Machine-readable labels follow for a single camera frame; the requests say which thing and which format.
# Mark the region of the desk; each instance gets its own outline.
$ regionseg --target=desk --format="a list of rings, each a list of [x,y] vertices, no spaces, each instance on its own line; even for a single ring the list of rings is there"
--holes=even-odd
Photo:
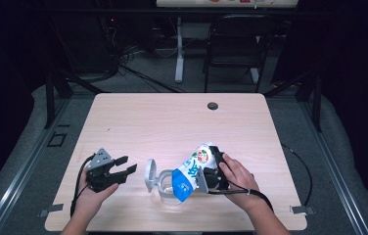
[[[217,110],[207,108],[209,102]],[[113,171],[138,164],[125,184],[110,196],[88,226],[89,231],[247,231],[247,215],[224,196],[194,192],[178,206],[161,203],[144,181],[148,159],[158,173],[181,165],[197,147],[213,142],[254,173],[260,190],[290,230],[306,227],[303,215],[290,212],[299,197],[271,115],[260,94],[100,94],[91,107],[45,227],[61,231],[81,164],[101,147],[113,157],[129,157]]]

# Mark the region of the cable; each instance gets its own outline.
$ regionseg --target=cable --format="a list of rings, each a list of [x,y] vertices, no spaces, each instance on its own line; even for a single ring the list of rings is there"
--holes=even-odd
[[[80,193],[78,193],[78,188],[79,188],[79,183],[80,183],[80,176],[81,173],[83,172],[84,166],[89,162],[92,161],[93,157],[95,157],[95,154],[90,156],[89,158],[87,158],[84,163],[82,164],[82,166],[80,167],[79,173],[77,175],[77,179],[76,179],[76,188],[74,189],[74,195],[73,195],[73,200],[71,201],[71,206],[70,206],[70,217],[73,215],[74,210],[76,208],[76,202],[77,199],[80,197],[80,194],[86,189],[86,187],[89,186],[89,183],[83,187],[83,189],[80,191]]]
[[[173,52],[171,52],[170,54],[168,55],[163,55],[160,51],[162,50],[174,50]],[[167,57],[170,57],[170,56],[173,56],[175,54],[175,52],[177,52],[178,48],[175,47],[175,48],[163,48],[163,49],[157,49],[155,50],[155,52],[157,52],[157,55],[161,56],[161,57],[164,57],[164,58],[167,58]]]
[[[306,196],[305,203],[303,204],[304,206],[306,206],[309,202],[309,198],[311,197],[312,188],[313,188],[311,171],[309,170],[309,167],[306,165],[305,161],[293,149],[291,149],[290,147],[288,147],[288,146],[286,146],[282,143],[281,143],[281,145],[282,145],[282,147],[287,149],[289,152],[293,153],[300,160],[300,162],[303,164],[303,166],[305,167],[305,169],[308,173],[308,176],[309,176],[309,191],[308,191],[308,195]]]
[[[161,86],[161,87],[163,87],[163,88],[165,88],[165,89],[167,89],[167,90],[169,90],[169,91],[171,91],[173,93],[186,92],[186,91],[184,91],[183,89],[181,89],[179,87],[171,86],[171,85],[165,84],[163,82],[160,82],[158,80],[155,80],[153,78],[150,78],[147,75],[145,75],[145,74],[143,74],[143,73],[141,73],[141,72],[139,72],[137,70],[130,69],[130,68],[128,68],[125,65],[120,65],[120,67],[122,67],[123,69],[125,69],[127,72],[129,72],[131,74],[134,74],[134,75],[136,75],[136,76],[138,76],[138,77],[140,77],[140,78],[142,78],[144,80],[151,81],[151,82],[155,83],[156,85],[159,85],[159,86]]]
[[[98,76],[98,77],[93,77],[93,78],[82,78],[82,80],[85,80],[89,83],[94,83],[94,82],[98,82],[98,81],[103,81],[103,80],[107,80],[113,76],[115,76],[117,74],[117,69],[110,71],[106,74],[103,74],[102,76]]]
[[[158,93],[161,93],[158,89],[157,89],[157,87],[155,87],[153,84],[151,84],[148,80],[146,80],[146,79],[143,79],[144,81],[145,81],[145,83],[147,83],[149,86],[151,86],[151,87],[153,87],[153,89],[154,90],[156,90]]]
[[[254,189],[244,188],[240,185],[237,185],[237,184],[233,183],[230,180],[227,180],[227,182],[233,184],[236,187],[241,188],[242,190],[232,190],[232,191],[227,190],[227,191],[219,191],[219,192],[208,191],[208,193],[211,194],[211,195],[229,195],[229,194],[240,194],[240,193],[246,193],[247,195],[255,195],[255,196],[258,196],[260,199],[264,200],[264,202],[267,204],[267,206],[270,207],[270,209],[273,211],[272,204],[270,203],[269,199],[264,194],[260,193],[257,190],[254,190]]]

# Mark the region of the table leg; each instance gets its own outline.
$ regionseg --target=table leg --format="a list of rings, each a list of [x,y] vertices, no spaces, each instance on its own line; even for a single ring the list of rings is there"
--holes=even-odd
[[[181,18],[177,21],[177,66],[175,68],[175,82],[183,81],[184,56],[183,56],[183,36],[181,32]]]

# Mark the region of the clamp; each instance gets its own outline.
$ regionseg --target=clamp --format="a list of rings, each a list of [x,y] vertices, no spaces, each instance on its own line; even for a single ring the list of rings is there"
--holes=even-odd
[[[128,175],[136,171],[137,164],[120,172],[109,173],[109,171],[114,165],[123,165],[126,162],[128,162],[127,156],[114,160],[103,148],[101,148],[98,153],[94,155],[92,163],[87,167],[86,182],[89,183],[90,188],[97,193],[107,189],[115,183],[125,183]]]
[[[226,162],[223,160],[223,152],[220,152],[217,146],[209,146],[211,154],[215,158],[217,168],[199,168],[196,173],[196,181],[199,189],[208,193],[208,189],[227,190],[229,189],[229,182],[227,181],[224,172],[218,166],[220,163]]]

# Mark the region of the wrist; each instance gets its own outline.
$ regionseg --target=wrist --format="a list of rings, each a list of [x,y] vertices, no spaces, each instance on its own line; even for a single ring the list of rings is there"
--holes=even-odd
[[[263,210],[270,210],[271,208],[266,204],[266,202],[260,199],[258,196],[254,196],[249,205],[245,208],[245,212],[248,214],[255,212],[262,212]]]
[[[87,214],[82,214],[80,212],[75,211],[73,216],[70,219],[70,222],[73,222],[77,226],[81,226],[81,227],[84,227],[84,229],[86,229],[91,220],[92,218],[89,217]]]

